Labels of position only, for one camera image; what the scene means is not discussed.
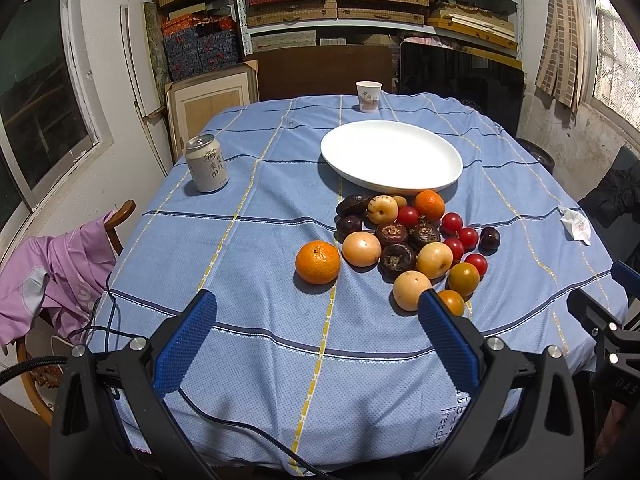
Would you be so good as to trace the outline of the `dark mangosteen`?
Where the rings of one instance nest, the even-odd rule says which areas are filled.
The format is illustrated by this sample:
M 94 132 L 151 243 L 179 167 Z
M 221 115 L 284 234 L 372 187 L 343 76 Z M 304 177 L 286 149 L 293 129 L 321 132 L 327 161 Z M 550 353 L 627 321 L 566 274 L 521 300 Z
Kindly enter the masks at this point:
M 420 250 L 428 244 L 439 243 L 440 234 L 438 229 L 431 223 L 419 221 L 416 226 L 409 230 L 408 243 L 416 251 Z
M 341 217 L 358 216 L 361 217 L 367 212 L 370 196 L 356 194 L 347 196 L 336 206 L 336 214 Z
M 375 230 L 375 236 L 382 247 L 393 244 L 405 244 L 408 240 L 408 230 L 401 223 L 390 222 L 380 224 Z
M 400 274 L 416 268 L 416 253 L 407 244 L 387 245 L 382 251 L 378 266 L 384 278 L 394 280 Z

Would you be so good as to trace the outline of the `yellow pear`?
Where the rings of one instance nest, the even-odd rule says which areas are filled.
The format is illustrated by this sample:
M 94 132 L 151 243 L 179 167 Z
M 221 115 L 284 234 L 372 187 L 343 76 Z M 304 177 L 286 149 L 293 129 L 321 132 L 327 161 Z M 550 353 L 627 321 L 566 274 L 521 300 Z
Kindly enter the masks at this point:
M 426 244 L 416 257 L 416 270 L 430 281 L 440 280 L 451 268 L 454 254 L 444 243 Z

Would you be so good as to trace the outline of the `yellow apple with stem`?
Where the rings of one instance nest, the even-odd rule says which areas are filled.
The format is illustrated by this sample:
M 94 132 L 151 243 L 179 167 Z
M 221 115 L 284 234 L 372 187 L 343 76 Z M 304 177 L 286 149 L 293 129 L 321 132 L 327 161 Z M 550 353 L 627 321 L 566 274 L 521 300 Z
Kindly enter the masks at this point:
M 398 212 L 398 203 L 389 195 L 374 196 L 367 206 L 367 218 L 376 226 L 393 223 L 397 219 Z

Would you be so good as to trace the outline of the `large orange mandarin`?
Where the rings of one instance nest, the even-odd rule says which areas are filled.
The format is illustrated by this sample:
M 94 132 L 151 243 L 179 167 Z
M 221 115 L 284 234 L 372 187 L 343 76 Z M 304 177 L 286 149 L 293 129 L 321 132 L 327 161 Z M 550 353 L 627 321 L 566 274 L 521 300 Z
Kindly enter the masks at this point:
M 295 271 L 311 285 L 333 282 L 341 269 L 341 257 L 334 245 L 313 240 L 299 249 L 295 258 Z

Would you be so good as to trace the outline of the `pale round pear front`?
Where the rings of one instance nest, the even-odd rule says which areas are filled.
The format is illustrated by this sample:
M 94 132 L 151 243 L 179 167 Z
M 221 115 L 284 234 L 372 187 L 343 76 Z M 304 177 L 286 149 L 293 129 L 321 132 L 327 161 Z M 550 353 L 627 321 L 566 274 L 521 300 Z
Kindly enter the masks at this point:
M 426 275 L 410 270 L 401 273 L 393 284 L 393 296 L 396 304 L 406 312 L 416 312 L 422 292 L 432 288 Z

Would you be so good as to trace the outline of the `white beverage can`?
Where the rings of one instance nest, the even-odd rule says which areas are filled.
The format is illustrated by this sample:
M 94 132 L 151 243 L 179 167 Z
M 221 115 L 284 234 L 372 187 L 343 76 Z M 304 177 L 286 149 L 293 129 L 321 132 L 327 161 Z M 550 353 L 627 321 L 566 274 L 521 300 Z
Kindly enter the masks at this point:
M 213 193 L 229 181 L 219 141 L 212 134 L 194 136 L 186 144 L 184 158 L 198 192 Z

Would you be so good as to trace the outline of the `dark mangosteen front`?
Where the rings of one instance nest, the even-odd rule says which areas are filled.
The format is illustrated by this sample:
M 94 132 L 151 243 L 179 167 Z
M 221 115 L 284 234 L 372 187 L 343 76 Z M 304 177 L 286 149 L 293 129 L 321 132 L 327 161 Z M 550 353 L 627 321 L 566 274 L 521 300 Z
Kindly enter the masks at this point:
M 416 253 L 407 244 L 387 245 L 382 251 L 378 266 L 384 278 L 394 280 L 400 274 L 416 268 Z

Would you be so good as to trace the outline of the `red cherry tomato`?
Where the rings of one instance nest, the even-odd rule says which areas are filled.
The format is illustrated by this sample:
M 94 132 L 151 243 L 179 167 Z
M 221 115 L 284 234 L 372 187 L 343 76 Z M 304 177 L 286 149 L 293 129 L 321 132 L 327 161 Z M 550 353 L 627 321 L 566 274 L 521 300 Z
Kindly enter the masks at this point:
M 448 237 L 446 238 L 446 240 L 444 240 L 444 244 L 447 245 L 451 250 L 452 261 L 454 263 L 460 262 L 465 253 L 465 249 L 463 244 L 461 243 L 461 240 L 459 240 L 457 237 Z
M 462 218 L 454 212 L 448 212 L 440 220 L 440 232 L 446 236 L 456 236 L 464 227 Z
M 398 210 L 396 221 L 410 230 L 420 222 L 420 211 L 411 206 L 403 206 Z
M 472 252 L 477 248 L 477 245 L 480 242 L 480 236 L 478 235 L 477 230 L 473 228 L 462 228 L 457 230 L 457 237 L 465 252 Z
M 474 266 L 474 268 L 477 270 L 478 274 L 480 274 L 480 277 L 484 278 L 488 270 L 488 262 L 482 254 L 473 252 L 472 254 L 466 256 L 464 262 L 472 264 L 472 266 Z

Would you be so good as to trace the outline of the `pale round pear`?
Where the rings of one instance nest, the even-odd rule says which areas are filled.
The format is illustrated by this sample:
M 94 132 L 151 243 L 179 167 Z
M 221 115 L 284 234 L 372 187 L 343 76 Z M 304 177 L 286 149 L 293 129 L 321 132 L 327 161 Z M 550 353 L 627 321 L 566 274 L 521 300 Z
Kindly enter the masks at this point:
M 432 288 L 426 275 L 410 270 L 401 273 L 393 284 L 393 296 L 396 304 L 406 312 L 416 312 L 422 292 Z
M 367 268 L 378 263 L 382 255 L 382 246 L 374 234 L 358 231 L 345 237 L 342 252 L 352 266 Z

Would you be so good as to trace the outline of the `dark plum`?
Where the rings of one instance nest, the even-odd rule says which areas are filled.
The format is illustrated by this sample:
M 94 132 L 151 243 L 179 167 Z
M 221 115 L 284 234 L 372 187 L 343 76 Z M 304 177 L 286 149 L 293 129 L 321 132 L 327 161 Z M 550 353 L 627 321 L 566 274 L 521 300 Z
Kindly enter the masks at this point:
M 356 214 L 350 214 L 349 216 L 338 218 L 335 226 L 340 237 L 346 238 L 349 234 L 362 230 L 362 220 Z
M 496 252 L 501 244 L 501 235 L 499 231 L 492 226 L 485 226 L 480 232 L 480 249 L 483 252 L 492 254 Z

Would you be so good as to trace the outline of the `orange mandarin near plate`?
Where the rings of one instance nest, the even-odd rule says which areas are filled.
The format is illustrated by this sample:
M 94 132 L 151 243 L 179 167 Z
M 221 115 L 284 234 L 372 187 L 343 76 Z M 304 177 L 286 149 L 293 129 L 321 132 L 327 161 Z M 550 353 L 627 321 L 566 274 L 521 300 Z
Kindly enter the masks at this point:
M 416 194 L 413 205 L 428 222 L 439 222 L 446 212 L 442 196 L 433 190 L 424 190 Z

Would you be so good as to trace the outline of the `orange-yellow tomato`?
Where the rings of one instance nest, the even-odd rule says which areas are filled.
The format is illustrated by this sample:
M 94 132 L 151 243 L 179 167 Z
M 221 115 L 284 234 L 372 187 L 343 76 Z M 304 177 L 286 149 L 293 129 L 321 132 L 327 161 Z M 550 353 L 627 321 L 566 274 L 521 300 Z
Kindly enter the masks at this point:
M 452 289 L 443 289 L 437 293 L 442 303 L 455 316 L 462 316 L 465 312 L 465 300 L 462 296 Z
M 469 298 L 480 284 L 480 274 L 471 263 L 460 262 L 448 273 L 447 287 L 457 292 L 462 298 Z

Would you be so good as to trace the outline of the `small yellow fruit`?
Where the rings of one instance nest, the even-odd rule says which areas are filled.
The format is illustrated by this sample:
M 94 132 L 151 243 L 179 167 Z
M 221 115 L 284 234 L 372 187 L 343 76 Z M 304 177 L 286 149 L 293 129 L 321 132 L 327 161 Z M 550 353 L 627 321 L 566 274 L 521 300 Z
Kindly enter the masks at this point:
M 396 202 L 396 204 L 397 204 L 397 206 L 399 208 L 402 208 L 402 207 L 405 207 L 405 206 L 408 205 L 408 202 L 407 202 L 407 200 L 405 199 L 404 196 L 394 195 L 393 199 L 395 200 L 395 202 Z

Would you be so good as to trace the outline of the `window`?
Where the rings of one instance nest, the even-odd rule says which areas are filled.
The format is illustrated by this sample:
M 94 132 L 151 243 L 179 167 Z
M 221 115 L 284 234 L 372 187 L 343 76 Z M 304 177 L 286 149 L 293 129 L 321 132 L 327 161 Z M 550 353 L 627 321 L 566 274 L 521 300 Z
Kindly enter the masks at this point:
M 1 250 L 110 135 L 80 0 L 25 0 L 1 35 Z
M 639 48 L 610 0 L 585 0 L 584 100 L 639 142 Z

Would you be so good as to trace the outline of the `brown wooden board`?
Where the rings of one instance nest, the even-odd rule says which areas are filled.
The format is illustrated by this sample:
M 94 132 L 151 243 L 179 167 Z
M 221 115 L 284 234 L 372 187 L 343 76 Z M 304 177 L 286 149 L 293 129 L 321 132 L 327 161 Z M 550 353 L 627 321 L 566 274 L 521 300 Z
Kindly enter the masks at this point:
M 256 62 L 258 92 L 262 101 L 296 96 L 357 93 L 362 80 L 380 82 L 393 90 L 392 49 L 380 46 L 313 46 L 285 48 L 251 54 Z

